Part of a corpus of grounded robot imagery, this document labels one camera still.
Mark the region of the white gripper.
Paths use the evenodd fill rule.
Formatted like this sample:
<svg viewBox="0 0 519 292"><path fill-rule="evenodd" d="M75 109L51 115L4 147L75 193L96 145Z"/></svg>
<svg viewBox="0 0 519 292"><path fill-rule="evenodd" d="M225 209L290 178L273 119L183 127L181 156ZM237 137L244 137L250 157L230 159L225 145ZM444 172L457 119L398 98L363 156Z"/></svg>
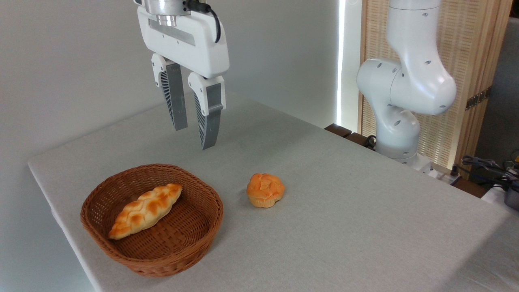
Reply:
<svg viewBox="0 0 519 292"><path fill-rule="evenodd" d="M188 127L180 70L184 66L193 71L188 82L195 98L202 149L215 146L221 111L226 109L225 82L221 75L229 69L223 26L216 43L213 15L199 12L180 15L176 17L176 26L160 25L144 6L137 8L137 15L145 45L154 52L151 59L154 80L162 90L175 130Z"/></svg>

